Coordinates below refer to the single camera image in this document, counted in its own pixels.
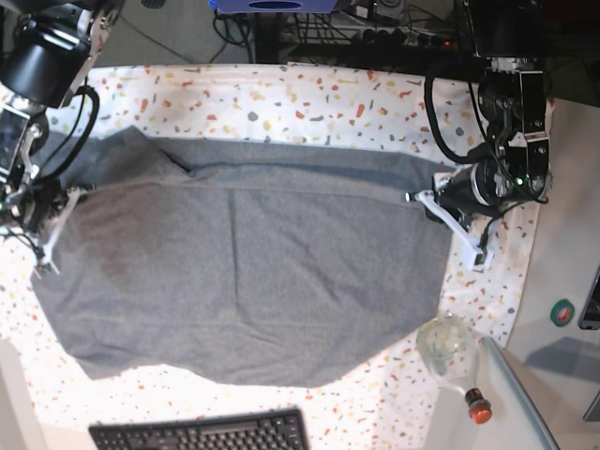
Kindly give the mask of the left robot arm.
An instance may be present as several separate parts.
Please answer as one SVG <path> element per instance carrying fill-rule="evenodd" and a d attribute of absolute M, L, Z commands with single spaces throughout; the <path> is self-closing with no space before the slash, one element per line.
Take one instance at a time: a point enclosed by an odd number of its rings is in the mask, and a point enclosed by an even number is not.
<path fill-rule="evenodd" d="M 487 61 L 470 86 L 483 141 L 459 155 L 445 142 L 433 102 L 439 70 L 427 74 L 424 103 L 435 143 L 459 165 L 432 188 L 431 218 L 469 228 L 477 216 L 501 218 L 513 204 L 545 203 L 549 176 L 547 95 L 541 60 L 547 54 L 538 1 L 457 1 L 457 47 Z"/>

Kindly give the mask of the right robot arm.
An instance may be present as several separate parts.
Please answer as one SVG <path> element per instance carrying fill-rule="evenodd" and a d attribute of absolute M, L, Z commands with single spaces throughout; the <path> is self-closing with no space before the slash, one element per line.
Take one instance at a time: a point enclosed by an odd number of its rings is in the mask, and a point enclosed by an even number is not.
<path fill-rule="evenodd" d="M 38 233 L 67 202 L 61 176 L 83 150 L 98 119 L 100 100 L 86 77 L 123 9 L 121 1 L 4 1 L 27 19 L 1 66 L 9 91 L 1 107 L 1 223 Z M 53 169 L 54 149 L 33 160 L 49 137 L 46 111 L 75 97 L 90 99 L 82 136 Z"/>

